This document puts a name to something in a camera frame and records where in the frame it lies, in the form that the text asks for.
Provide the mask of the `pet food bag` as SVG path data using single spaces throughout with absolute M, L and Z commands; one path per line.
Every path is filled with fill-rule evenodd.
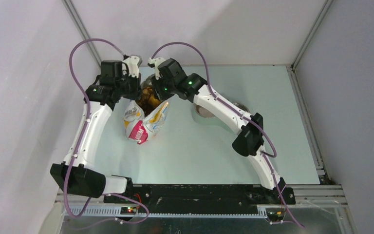
M 148 85 L 152 86 L 151 78 L 152 75 L 141 83 L 142 89 Z M 155 137 L 164 126 L 168 116 L 169 101 L 162 101 L 148 116 L 145 116 L 136 101 L 131 100 L 125 109 L 123 116 L 125 134 L 129 140 L 143 144 Z

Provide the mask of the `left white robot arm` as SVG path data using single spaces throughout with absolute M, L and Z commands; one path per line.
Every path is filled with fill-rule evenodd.
M 115 105 L 121 98 L 136 100 L 140 96 L 141 63 L 139 56 L 101 62 L 101 73 L 96 77 L 99 83 L 85 91 L 83 115 L 73 144 L 63 162 L 50 168 L 64 193 L 92 198 L 115 193 L 123 203 L 133 200 L 134 189 L 127 185 L 128 179 L 102 173 L 96 152 Z

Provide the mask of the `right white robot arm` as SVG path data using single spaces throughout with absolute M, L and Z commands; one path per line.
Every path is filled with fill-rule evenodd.
M 178 95 L 183 100 L 201 106 L 221 120 L 236 134 L 232 148 L 236 153 L 248 158 L 258 174 L 260 185 L 264 189 L 264 199 L 271 204 L 287 205 L 289 191 L 286 182 L 276 171 L 265 150 L 265 142 L 269 142 L 263 130 L 263 118 L 260 114 L 250 114 L 234 106 L 226 98 L 213 95 L 207 81 L 198 74 L 182 75 L 180 80 L 172 77 L 150 77 L 154 95 L 161 101 Z

